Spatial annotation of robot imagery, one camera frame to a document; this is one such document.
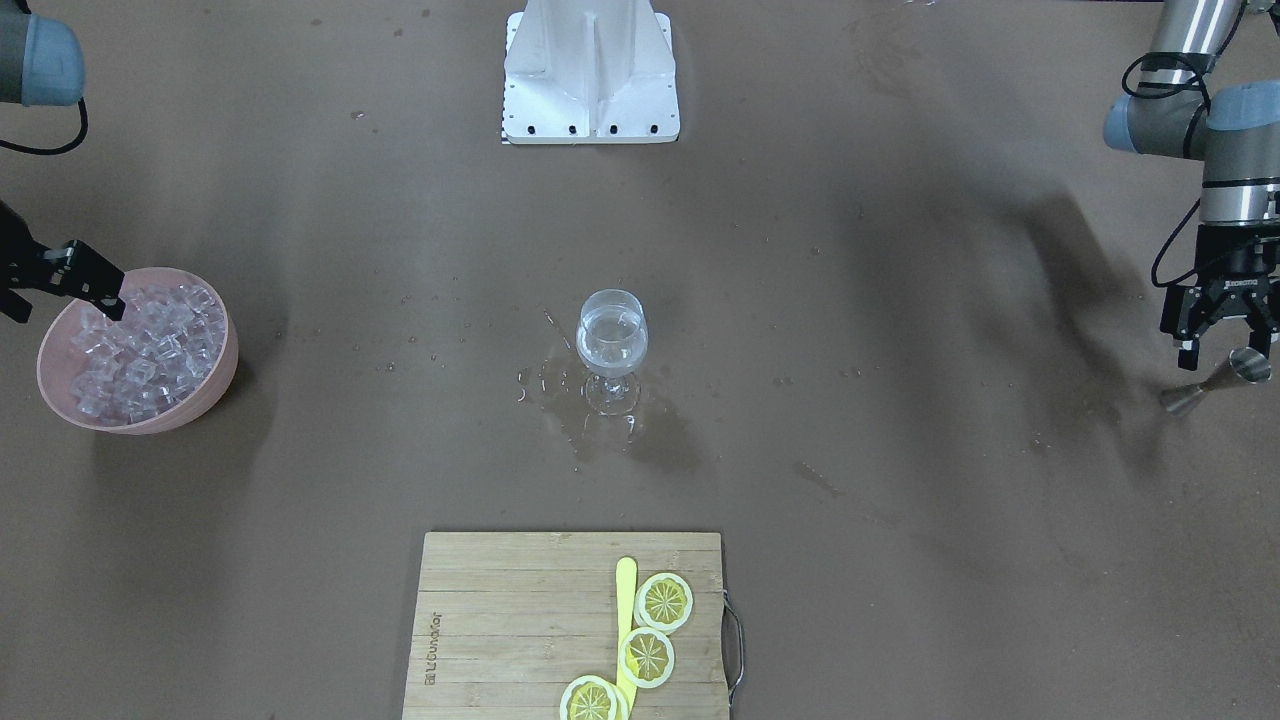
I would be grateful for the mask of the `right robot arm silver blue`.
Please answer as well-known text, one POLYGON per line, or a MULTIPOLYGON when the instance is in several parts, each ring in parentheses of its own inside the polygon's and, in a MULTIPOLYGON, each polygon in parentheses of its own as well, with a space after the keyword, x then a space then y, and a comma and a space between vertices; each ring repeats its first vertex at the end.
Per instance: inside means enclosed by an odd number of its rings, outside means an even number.
MULTIPOLYGON (((84 142, 90 123, 79 40, 60 20, 32 13, 26 1, 5 1, 1 8, 1 100, 24 108, 73 106, 79 117, 79 131, 67 143, 33 147, 5 141, 4 149, 49 158, 84 142)), ((120 297, 124 273, 119 268, 78 240, 59 249, 37 242, 6 204, 1 205, 1 313, 17 323, 27 323, 32 313, 22 290, 78 299, 113 322, 125 313, 120 297)))

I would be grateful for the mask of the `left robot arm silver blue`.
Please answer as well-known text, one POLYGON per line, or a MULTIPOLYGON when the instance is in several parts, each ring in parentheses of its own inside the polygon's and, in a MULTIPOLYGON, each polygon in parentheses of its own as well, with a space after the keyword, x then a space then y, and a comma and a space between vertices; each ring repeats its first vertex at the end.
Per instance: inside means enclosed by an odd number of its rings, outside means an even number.
POLYGON ((1248 345, 1277 342, 1279 99, 1274 79, 1212 92, 1207 78, 1249 13, 1277 19, 1275 1, 1166 1, 1148 50, 1124 72, 1103 141, 1114 150, 1203 167, 1190 269, 1164 290, 1160 329, 1193 372, 1201 340, 1240 319, 1248 345))

